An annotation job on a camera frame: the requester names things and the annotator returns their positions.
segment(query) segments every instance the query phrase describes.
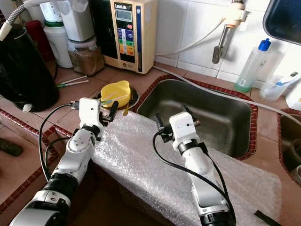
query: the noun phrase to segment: bubble wrap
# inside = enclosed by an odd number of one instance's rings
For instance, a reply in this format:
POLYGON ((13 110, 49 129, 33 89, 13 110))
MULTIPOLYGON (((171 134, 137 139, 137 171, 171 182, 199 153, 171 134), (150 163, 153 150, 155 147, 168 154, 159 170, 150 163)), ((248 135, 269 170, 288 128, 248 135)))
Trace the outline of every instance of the bubble wrap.
MULTIPOLYGON (((148 118, 118 112, 97 143, 92 160, 175 225, 200 226, 188 174, 155 155, 152 138, 157 131, 156 123, 148 118)), ((184 165, 171 142, 164 144, 158 137, 156 144, 163 157, 184 165)), ((210 147, 208 150, 224 176, 237 225, 266 225, 253 215, 257 210, 277 220, 281 208, 279 178, 210 147)))

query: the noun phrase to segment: white container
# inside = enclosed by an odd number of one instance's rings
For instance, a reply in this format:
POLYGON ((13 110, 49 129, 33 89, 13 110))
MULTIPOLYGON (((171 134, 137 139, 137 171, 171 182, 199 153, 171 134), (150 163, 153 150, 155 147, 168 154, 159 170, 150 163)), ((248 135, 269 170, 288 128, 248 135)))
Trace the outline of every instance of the white container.
POLYGON ((72 9, 69 0, 58 1, 58 7, 68 39, 73 41, 85 41, 95 35, 89 6, 83 12, 72 9))
POLYGON ((60 10, 55 1, 40 4, 45 20, 48 22, 62 22, 60 10))
POLYGON ((278 75, 268 77, 259 93, 265 101, 276 101, 284 93, 287 86, 276 84, 282 78, 282 76, 278 75))
POLYGON ((263 68, 267 62, 271 42, 269 39, 262 40, 258 48, 253 48, 240 76, 235 84, 237 91, 247 93, 256 80, 258 71, 263 68))
POLYGON ((285 100, 290 108, 301 111, 301 82, 293 88, 285 100))
POLYGON ((73 67, 68 54, 68 37, 63 23, 45 22, 44 32, 55 55, 57 64, 65 68, 73 67))

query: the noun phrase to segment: white hose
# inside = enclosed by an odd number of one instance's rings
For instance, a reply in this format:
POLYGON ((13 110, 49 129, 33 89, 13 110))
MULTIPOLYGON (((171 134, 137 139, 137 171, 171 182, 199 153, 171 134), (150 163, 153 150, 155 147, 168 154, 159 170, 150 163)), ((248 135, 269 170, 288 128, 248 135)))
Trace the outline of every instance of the white hose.
POLYGON ((174 51, 171 51, 171 52, 167 52, 167 53, 156 53, 157 56, 163 56, 163 55, 169 55, 169 54, 174 54, 174 53, 179 53, 179 52, 183 52, 195 45, 197 45, 199 42, 201 42, 202 40, 204 40, 205 38, 207 38, 212 32, 214 32, 221 24, 222 22, 225 20, 225 18, 222 18, 218 24, 209 32, 207 33, 205 36, 203 36, 202 38, 192 42, 191 44, 189 44, 188 46, 186 47, 183 47, 183 48, 180 48, 180 49, 177 49, 177 50, 174 50, 174 51))
POLYGON ((254 101, 250 101, 250 100, 244 100, 244 99, 240 99, 238 97, 233 97, 233 96, 229 96, 229 95, 226 95, 226 94, 223 94, 223 93, 218 93, 218 92, 215 92, 213 90, 210 90, 210 89, 207 89, 205 87, 202 87, 202 86, 199 86, 191 81, 189 81, 188 79, 176 74, 176 73, 173 73, 171 71, 168 71, 168 70, 165 70, 163 68, 160 68, 160 67, 157 67, 157 66, 153 66, 153 68, 157 69, 157 70, 160 70, 160 71, 163 71, 165 73, 168 73, 168 74, 171 74, 175 77, 177 77, 178 79, 181 79, 182 81, 185 81, 187 82, 188 84, 198 88, 198 89, 201 89, 205 92, 208 92, 208 93, 211 93, 211 94, 214 94, 214 95, 217 95, 217 96, 220 96, 220 97, 225 97, 225 98, 228 98, 228 99, 231 99, 231 100, 237 100, 237 101, 241 101, 241 102, 245 102, 247 104, 250 104, 250 105, 256 105, 256 106, 259 106, 259 107, 262 107, 262 108, 265 108, 265 109, 268 109, 270 111, 274 111, 274 112, 277 112, 281 115, 284 115, 286 116, 287 118, 289 118, 290 120, 293 120, 294 122, 296 122, 299 126, 301 126, 301 121, 298 121, 296 118, 294 118, 293 116, 291 116, 290 114, 288 113, 285 113, 284 111, 281 111, 279 109, 276 109, 274 107, 271 107, 271 106, 267 106, 267 105, 264 105, 264 104, 260 104, 260 103, 257 103, 257 102, 254 102, 254 101))

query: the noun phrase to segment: gray plastic lid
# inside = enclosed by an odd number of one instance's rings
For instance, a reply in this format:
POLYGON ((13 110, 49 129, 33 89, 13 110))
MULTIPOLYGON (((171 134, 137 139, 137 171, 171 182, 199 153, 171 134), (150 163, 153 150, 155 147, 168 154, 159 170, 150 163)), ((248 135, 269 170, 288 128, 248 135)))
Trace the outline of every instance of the gray plastic lid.
POLYGON ((95 50, 97 49, 96 37, 93 36, 92 38, 86 41, 73 41, 68 39, 68 48, 69 49, 89 48, 90 50, 95 50))

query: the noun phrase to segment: white bottle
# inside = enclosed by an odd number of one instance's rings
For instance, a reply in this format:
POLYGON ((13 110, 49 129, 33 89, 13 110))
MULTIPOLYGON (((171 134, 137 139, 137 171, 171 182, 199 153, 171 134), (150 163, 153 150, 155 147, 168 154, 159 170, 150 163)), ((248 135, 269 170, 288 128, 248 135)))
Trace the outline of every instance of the white bottle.
POLYGON ((44 32, 55 55, 57 64, 66 68, 73 67, 68 54, 68 37, 63 23, 45 21, 44 32))
POLYGON ((301 82, 293 88, 293 90, 285 97, 285 100, 290 108, 301 111, 301 82))
POLYGON ((258 48, 253 48, 240 76, 235 84, 235 89, 239 92, 247 93, 256 80, 258 71, 263 68, 267 62, 267 50, 271 42, 269 39, 262 40, 258 48))
POLYGON ((41 10, 43 12, 45 20, 48 22, 62 22, 60 10, 58 8, 57 2, 46 2, 40 4, 41 10))
POLYGON ((72 9, 71 1, 58 1, 68 39, 86 41, 95 35, 89 5, 83 12, 72 9))

